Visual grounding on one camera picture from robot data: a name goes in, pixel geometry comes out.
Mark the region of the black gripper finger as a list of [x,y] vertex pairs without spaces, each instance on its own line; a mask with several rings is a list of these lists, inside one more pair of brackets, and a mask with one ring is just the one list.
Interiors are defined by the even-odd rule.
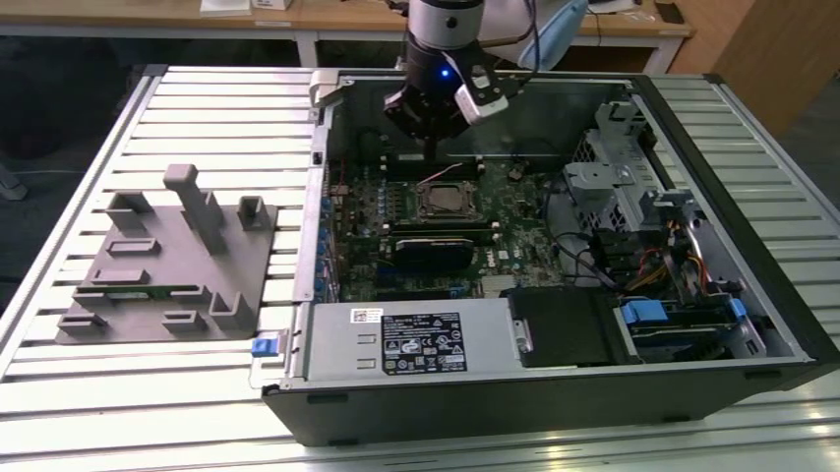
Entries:
[[433,129],[425,95],[411,85],[385,98],[383,113],[401,132],[421,146],[422,157],[433,161]]
[[435,160],[439,143],[457,138],[470,127],[454,101],[441,100],[433,103],[430,125],[430,159]]

